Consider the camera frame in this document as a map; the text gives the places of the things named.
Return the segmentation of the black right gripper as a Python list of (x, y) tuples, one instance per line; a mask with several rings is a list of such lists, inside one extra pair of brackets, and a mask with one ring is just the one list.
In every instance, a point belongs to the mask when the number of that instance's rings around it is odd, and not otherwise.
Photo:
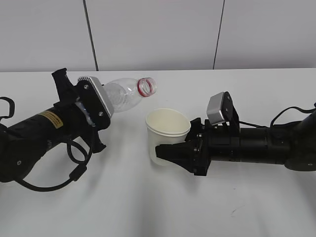
[(228, 122), (211, 125), (201, 118), (190, 121), (191, 128), (185, 142), (160, 144), (155, 147), (156, 156), (174, 163), (195, 176), (206, 176), (213, 160), (240, 162), (240, 129)]

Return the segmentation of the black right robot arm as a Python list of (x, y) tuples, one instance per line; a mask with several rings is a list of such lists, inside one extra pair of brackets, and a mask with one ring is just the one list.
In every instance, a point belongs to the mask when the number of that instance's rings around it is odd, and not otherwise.
[(239, 121), (237, 112), (221, 125), (200, 118), (191, 121), (185, 141), (155, 147), (158, 158), (174, 163), (196, 176), (206, 176), (213, 160), (284, 165), (294, 171), (316, 169), (316, 110), (301, 121), (259, 126)]

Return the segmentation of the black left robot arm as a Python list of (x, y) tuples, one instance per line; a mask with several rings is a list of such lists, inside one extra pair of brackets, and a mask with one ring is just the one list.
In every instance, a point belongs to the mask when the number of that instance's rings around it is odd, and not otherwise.
[(98, 131), (111, 123), (114, 109), (96, 77), (84, 76), (73, 85), (65, 68), (52, 73), (59, 101), (53, 107), (15, 125), (0, 126), (0, 180), (25, 178), (46, 152), (80, 137), (92, 152), (105, 145)]

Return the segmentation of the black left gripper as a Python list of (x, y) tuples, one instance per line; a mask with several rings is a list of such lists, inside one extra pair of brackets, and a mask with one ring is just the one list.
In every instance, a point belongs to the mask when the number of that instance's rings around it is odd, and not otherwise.
[(87, 145), (95, 146), (95, 153), (102, 152), (106, 145), (99, 138), (98, 129), (90, 120), (81, 101), (77, 101), (75, 86), (69, 81), (67, 69), (52, 73), (59, 102), (54, 104), (54, 113), (60, 116), (65, 136), (74, 140), (80, 137)]

